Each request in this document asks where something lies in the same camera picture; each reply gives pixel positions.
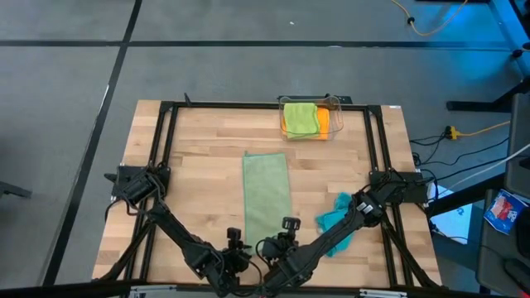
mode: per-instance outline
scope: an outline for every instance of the green towel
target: green towel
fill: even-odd
[[[245,244],[252,245],[281,231],[282,220],[291,216],[287,163],[283,153],[243,157]]]
[[[315,137],[320,133],[320,124],[316,116],[314,103],[286,103],[283,117],[287,129],[287,138]]]

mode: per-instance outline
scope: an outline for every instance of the yellow cable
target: yellow cable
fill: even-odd
[[[404,12],[405,14],[407,15],[407,18],[410,18],[411,17],[411,14],[408,12],[408,10],[403,6],[401,5],[397,0],[391,0],[394,4],[398,5]],[[447,19],[447,21],[445,21],[443,24],[441,24],[441,26],[437,27],[435,30],[433,31],[430,31],[430,32],[427,32],[427,33],[421,33],[419,32],[417,29],[416,29],[416,26],[414,26],[414,21],[410,22],[411,24],[411,27],[412,29],[414,30],[414,32],[416,32],[416,34],[418,34],[419,36],[431,36],[435,33],[437,33],[438,31],[442,30],[443,28],[445,28],[451,21],[453,21],[453,19],[460,13],[460,11],[462,10],[462,8],[464,8],[465,4],[467,4],[469,0],[464,0],[464,2],[460,5],[460,7],[458,7],[458,9],[456,10],[456,12],[450,17]]]
[[[488,127],[488,128],[485,128],[485,129],[481,129],[478,132],[472,132],[472,133],[457,132],[457,136],[462,136],[462,137],[476,136],[479,133],[487,132],[489,130],[492,130],[492,129],[497,128],[497,127],[502,127],[503,125],[507,125],[507,124],[510,124],[510,121],[507,121],[507,122],[504,122],[504,123],[499,123],[499,124],[493,125],[492,127]]]

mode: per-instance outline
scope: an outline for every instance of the black stand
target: black stand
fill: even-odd
[[[486,190],[500,190],[503,186],[504,174],[499,174],[430,203],[425,212],[430,217],[443,214],[464,205],[478,202],[484,199]]]
[[[29,199],[31,198],[31,191],[0,181],[0,198],[2,195],[17,195]]]
[[[528,91],[530,91],[530,78],[527,77],[491,103],[448,101],[446,107],[450,111],[510,113],[512,111],[512,97],[515,94],[525,94]]]

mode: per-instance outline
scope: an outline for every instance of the wooden table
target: wooden table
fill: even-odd
[[[155,100],[138,102],[123,156],[125,165],[147,164],[159,106],[160,101]],[[393,167],[398,171],[414,171],[401,108],[383,106],[382,110]],[[218,249],[225,248],[226,228],[240,228],[244,235],[243,153],[284,152],[291,185],[292,216],[301,219],[296,239],[300,244],[309,243],[318,237],[315,216],[331,211],[339,192],[355,192],[368,183],[371,168],[363,114],[344,111],[343,119],[344,129],[333,141],[284,142],[276,110],[179,108],[166,203],[191,233]],[[375,118],[372,120],[376,132]],[[381,163],[378,136],[374,139]],[[162,137],[159,155],[164,142]],[[402,204],[400,208],[412,255],[429,277],[440,284],[425,214],[414,204]],[[130,242],[134,221],[134,217],[125,213],[124,204],[117,204],[110,210],[93,277],[102,276],[118,260]],[[399,253],[396,248],[393,250],[397,278],[403,284]],[[133,277],[138,277],[142,256],[140,247]],[[253,261],[263,273],[267,271],[256,257]],[[258,281],[258,274],[251,267],[240,276],[244,285]],[[184,263],[181,250],[159,228],[148,281],[207,282],[195,276]],[[333,258],[321,258],[305,286],[389,287],[380,227],[360,229],[355,232],[347,251]]]

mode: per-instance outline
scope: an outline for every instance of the black floor stripe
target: black floor stripe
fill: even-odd
[[[509,50],[504,41],[131,41],[128,46],[226,46],[226,47],[348,47],[348,48],[415,48]]]
[[[142,0],[136,0],[134,3],[134,8],[132,9],[132,14],[129,19],[127,30],[123,37],[123,42],[126,43],[130,41],[131,35],[136,24],[138,13],[140,12],[140,7],[142,5]],[[81,165],[79,167],[75,183],[72,186],[70,191],[70,197],[68,198],[68,208],[66,209],[66,214],[63,214],[60,231],[56,235],[55,246],[53,252],[51,253],[50,261],[48,262],[48,267],[46,269],[46,274],[43,279],[43,286],[50,286],[55,284],[57,274],[60,270],[60,264],[62,262],[63,256],[65,255],[66,247],[68,246],[68,240],[70,238],[70,233],[74,227],[75,217],[80,208],[81,198],[83,197],[84,188],[86,182],[89,178],[90,169],[92,168],[92,163],[94,162],[94,157],[96,150],[98,148],[99,139],[101,137],[101,132],[107,118],[108,109],[112,102],[114,95],[114,90],[116,89],[116,84],[118,83],[118,78],[120,71],[122,70],[123,62],[125,61],[125,55],[127,54],[127,46],[123,44],[118,52],[118,57],[114,63],[113,71],[110,75],[108,81],[108,89],[105,94],[104,100],[99,109],[98,116],[96,117],[94,128],[90,134],[89,143],[86,147],[83,155]]]
[[[103,47],[121,46],[122,41],[30,41],[30,40],[0,40],[0,46],[63,46],[63,47]]]

